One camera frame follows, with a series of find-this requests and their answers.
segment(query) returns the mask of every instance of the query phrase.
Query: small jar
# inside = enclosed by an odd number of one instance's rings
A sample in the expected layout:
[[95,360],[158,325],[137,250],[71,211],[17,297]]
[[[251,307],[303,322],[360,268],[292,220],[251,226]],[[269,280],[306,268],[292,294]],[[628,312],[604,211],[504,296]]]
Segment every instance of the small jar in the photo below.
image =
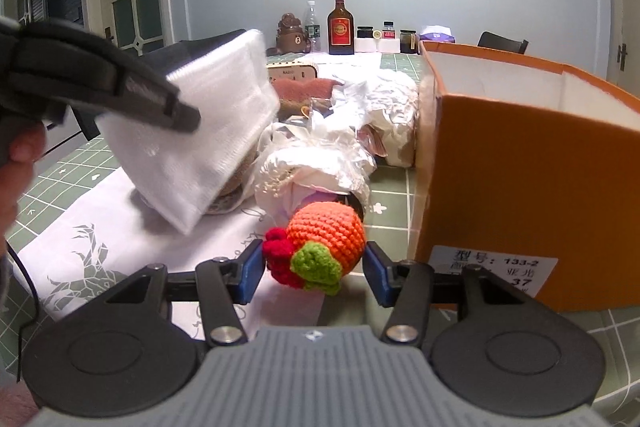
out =
[[383,39],[395,39],[396,31],[394,30],[393,21],[385,21],[384,28],[382,30],[382,38]]
[[373,26],[358,26],[359,39],[372,39],[373,38]]
[[418,38],[413,30],[400,30],[400,53],[416,54]]

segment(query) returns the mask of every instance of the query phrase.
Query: open box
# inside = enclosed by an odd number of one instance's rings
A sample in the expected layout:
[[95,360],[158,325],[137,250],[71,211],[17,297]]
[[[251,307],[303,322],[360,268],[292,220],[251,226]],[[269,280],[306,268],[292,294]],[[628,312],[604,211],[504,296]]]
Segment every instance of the open box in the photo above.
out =
[[492,261],[556,311],[640,305],[640,100],[549,60],[420,46],[410,256]]

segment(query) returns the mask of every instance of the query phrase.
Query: brown glass bottle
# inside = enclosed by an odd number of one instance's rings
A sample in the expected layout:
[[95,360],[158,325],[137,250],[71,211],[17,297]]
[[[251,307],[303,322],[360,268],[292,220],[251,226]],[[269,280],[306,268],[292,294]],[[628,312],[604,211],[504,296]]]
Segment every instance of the brown glass bottle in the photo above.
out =
[[335,0],[335,9],[327,17],[330,55],[353,55],[353,15],[344,0]]

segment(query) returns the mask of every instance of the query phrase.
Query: metal screw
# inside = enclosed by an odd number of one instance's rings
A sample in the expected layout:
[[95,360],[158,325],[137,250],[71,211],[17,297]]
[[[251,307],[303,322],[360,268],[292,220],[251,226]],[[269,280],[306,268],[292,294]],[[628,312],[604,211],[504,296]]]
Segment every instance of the metal screw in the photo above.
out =
[[219,326],[209,336],[217,344],[233,344],[242,338],[242,331],[234,326]]
[[418,330],[413,326],[398,324],[388,328],[388,330],[386,330],[386,336],[400,343],[413,342],[418,338]]

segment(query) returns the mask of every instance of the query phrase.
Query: person's skin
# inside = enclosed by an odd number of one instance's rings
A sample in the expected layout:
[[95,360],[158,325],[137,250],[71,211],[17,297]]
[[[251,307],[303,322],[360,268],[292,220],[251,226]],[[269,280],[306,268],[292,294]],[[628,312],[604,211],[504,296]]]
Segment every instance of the person's skin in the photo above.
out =
[[46,133],[42,124],[23,131],[9,147],[9,162],[0,167],[0,232],[11,228],[18,214],[18,199],[33,179],[33,164],[44,153]]

